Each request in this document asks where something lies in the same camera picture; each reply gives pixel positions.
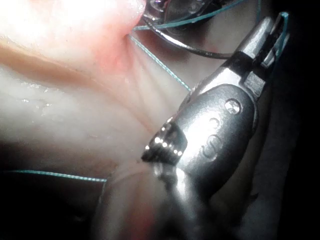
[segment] screw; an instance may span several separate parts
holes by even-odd
[[[240,103],[235,99],[229,99],[225,103],[225,108],[228,110],[228,112],[232,115],[236,115],[240,112]]]

